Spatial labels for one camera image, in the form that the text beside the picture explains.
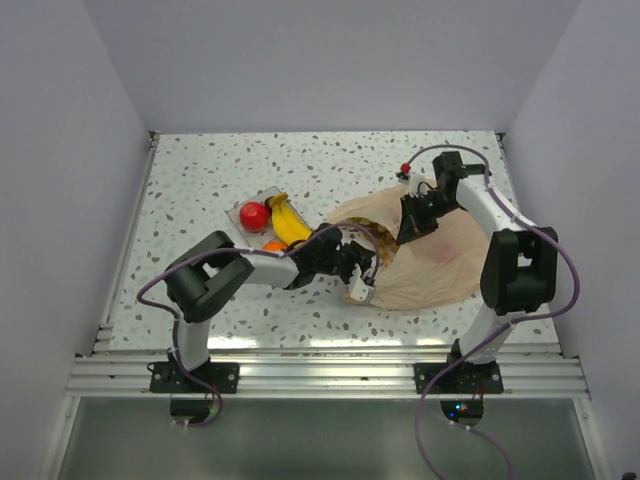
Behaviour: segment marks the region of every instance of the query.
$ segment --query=orange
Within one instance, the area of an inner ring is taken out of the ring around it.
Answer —
[[[262,249],[268,252],[279,252],[281,250],[286,250],[287,246],[282,242],[274,240],[273,242],[267,243],[264,247],[262,247]]]

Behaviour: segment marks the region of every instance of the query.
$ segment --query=floor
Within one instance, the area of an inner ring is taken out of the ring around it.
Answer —
[[[138,305],[138,289],[214,230],[242,238],[226,210],[261,190],[289,193],[311,226],[340,202],[397,184],[395,172],[422,146],[463,144],[489,158],[494,183],[515,202],[494,132],[332,132],[161,135],[110,322],[111,351],[164,350],[171,317]],[[430,172],[435,155],[420,166]],[[420,311],[348,305],[344,286],[319,276],[297,291],[244,286],[212,322],[209,348],[449,345],[481,299]],[[163,288],[149,298],[166,301]],[[527,322],[508,344],[557,344],[550,320]]]

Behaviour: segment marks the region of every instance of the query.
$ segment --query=red apple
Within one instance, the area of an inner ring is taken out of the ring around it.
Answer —
[[[260,232],[269,223],[269,211],[261,203],[247,202],[240,209],[240,223],[248,232]]]

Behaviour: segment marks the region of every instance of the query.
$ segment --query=glass panel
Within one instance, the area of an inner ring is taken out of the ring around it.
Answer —
[[[229,399],[216,423],[172,425],[166,399],[84,399],[61,478],[436,478],[413,436],[415,401]],[[504,479],[485,440],[425,407],[427,451],[449,479]],[[479,428],[498,439],[518,480],[592,479],[570,400],[490,400]]]

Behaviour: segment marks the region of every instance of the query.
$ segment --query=metal frame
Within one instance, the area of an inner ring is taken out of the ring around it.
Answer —
[[[584,439],[587,454],[589,455],[589,460],[591,460],[591,468],[593,468],[596,479],[608,480],[614,478],[613,468],[598,432],[591,401],[584,398],[575,399],[573,406],[578,416],[582,438]]]
[[[499,137],[498,143],[504,158]],[[157,146],[158,135],[152,133],[143,182],[100,317],[94,354],[90,358],[77,358],[74,362],[42,465],[41,480],[52,480],[59,476],[81,398],[169,396],[149,392],[150,374],[146,369],[148,363],[160,360],[166,352],[132,350],[112,353],[108,350],[113,328],[110,322],[111,309],[117,304],[118,292],[121,291]],[[223,350],[212,352],[211,359],[240,364],[238,393],[234,395],[237,398],[417,400],[413,364],[444,362],[450,349],[451,345]],[[611,466],[594,423],[580,361],[563,358],[560,346],[554,343],[504,345],[498,362],[505,393],[486,397],[495,400],[573,399],[595,478],[611,480]],[[434,395],[430,398],[454,399],[464,396]]]
[[[63,397],[58,418],[53,427],[49,448],[40,468],[40,480],[53,480],[60,475],[62,462],[67,452],[73,425],[78,414],[80,397]]]
[[[239,398],[393,398],[416,397],[414,363],[442,363],[446,347],[398,351],[325,349],[260,354],[255,351],[218,353],[215,362],[240,364]],[[80,397],[145,397],[150,394],[147,364],[157,355],[95,355],[76,360],[67,395]],[[578,360],[559,355],[504,353],[499,357],[505,394],[510,398],[588,398]],[[438,395],[441,399],[460,398]]]
[[[142,181],[138,187],[138,194],[136,195],[133,211],[129,218],[127,234],[122,244],[122,248],[120,249],[120,254],[118,255],[118,261],[116,264],[117,268],[113,275],[113,279],[111,280],[111,285],[109,286],[107,301],[105,302],[100,315],[101,324],[106,324],[111,320],[111,311],[113,306],[117,304],[120,291],[122,290],[122,282],[129,263],[129,254],[133,247],[133,240],[138,226],[138,220],[140,219],[144,194],[147,191],[147,183],[149,182],[149,176],[151,175],[151,169],[153,168],[153,159],[156,155],[156,150],[158,149],[158,143],[160,142],[157,132],[149,132],[149,134],[151,135],[151,139],[149,143],[149,152],[147,153],[144,170],[142,172]]]

